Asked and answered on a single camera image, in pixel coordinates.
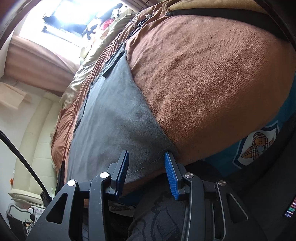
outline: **gray blanket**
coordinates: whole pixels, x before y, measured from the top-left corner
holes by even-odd
[[[125,44],[110,58],[90,87],[70,147],[67,179],[88,181],[130,154],[126,183],[163,167],[173,143],[155,120],[126,61]]]

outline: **wall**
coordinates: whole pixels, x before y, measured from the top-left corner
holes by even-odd
[[[5,66],[8,46],[9,46],[12,34],[13,34],[13,32],[9,35],[9,37],[5,41],[3,47],[0,49],[0,78],[4,75],[4,66]]]
[[[4,132],[18,149],[27,125],[45,91],[23,83],[18,83],[16,87],[31,94],[32,101],[31,103],[22,101],[17,111],[10,110],[0,104],[0,130]],[[0,213],[6,221],[5,213],[8,204],[13,202],[8,192],[11,189],[9,181],[13,178],[15,161],[15,155],[0,141]]]
[[[13,35],[19,36],[20,31],[21,31],[28,15],[29,15],[29,13],[18,23],[18,25],[15,27],[15,29],[13,31]]]

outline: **black strap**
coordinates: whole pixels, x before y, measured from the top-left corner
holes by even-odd
[[[61,190],[61,188],[64,186],[65,182],[65,161],[62,161],[61,168],[59,169],[59,175],[57,177],[57,187],[54,195],[57,195],[57,193]]]
[[[258,184],[258,181],[269,172],[270,168],[275,164],[284,149],[290,142],[296,129],[296,113],[294,113],[288,121],[286,121],[279,132],[272,146],[267,149],[256,161],[252,162],[243,169],[229,175],[226,180],[234,191],[239,195],[243,195],[246,190]],[[203,161],[186,166],[186,170],[197,174],[203,180],[216,181],[221,178],[219,172],[212,166],[206,165]],[[296,240],[296,214],[287,222],[284,230],[276,237],[275,241],[294,241]]]
[[[289,42],[286,35],[276,24],[276,22],[267,14],[255,12],[245,9],[229,9],[229,8],[192,8],[181,9],[167,12],[166,16],[175,15],[200,15],[233,19],[240,22],[248,23],[253,26],[264,29],[276,37]]]

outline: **cartoon print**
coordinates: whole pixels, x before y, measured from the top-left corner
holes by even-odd
[[[241,155],[242,158],[253,158],[256,160],[274,142],[274,137],[270,142],[266,135],[256,132],[253,136],[252,145]]]
[[[279,133],[277,122],[252,132],[239,143],[233,164],[243,168],[261,156],[275,141]]]
[[[167,202],[175,202],[175,200],[170,193],[165,191],[155,200],[154,207],[151,209],[152,213],[155,213],[150,230],[153,241],[175,241],[181,239],[181,230],[171,217],[170,213],[172,210],[170,210]]]

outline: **curtain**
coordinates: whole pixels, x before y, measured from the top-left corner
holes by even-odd
[[[151,7],[161,1],[162,0],[121,0],[123,4],[132,9],[135,13],[138,13],[139,11]]]
[[[12,110],[18,110],[23,100],[30,102],[31,96],[14,86],[0,82],[0,104]]]
[[[79,65],[19,36],[12,36],[4,76],[61,96]]]

